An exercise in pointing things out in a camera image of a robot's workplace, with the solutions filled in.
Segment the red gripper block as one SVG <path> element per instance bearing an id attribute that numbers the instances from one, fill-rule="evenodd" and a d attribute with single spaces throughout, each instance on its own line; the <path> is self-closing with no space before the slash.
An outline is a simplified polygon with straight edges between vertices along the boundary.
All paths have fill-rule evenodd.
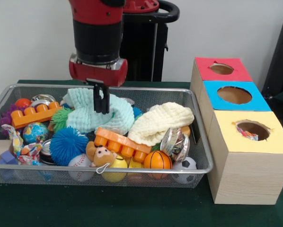
<path id="1" fill-rule="evenodd" d="M 128 62 L 126 59 L 118 59 L 115 63 L 104 65 L 89 65 L 79 61 L 75 53 L 71 54 L 69 71 L 73 79 L 91 81 L 104 84 L 102 86 L 103 98 L 98 84 L 94 84 L 93 100 L 94 110 L 97 113 L 109 113 L 109 87 L 120 87 L 126 79 Z"/>

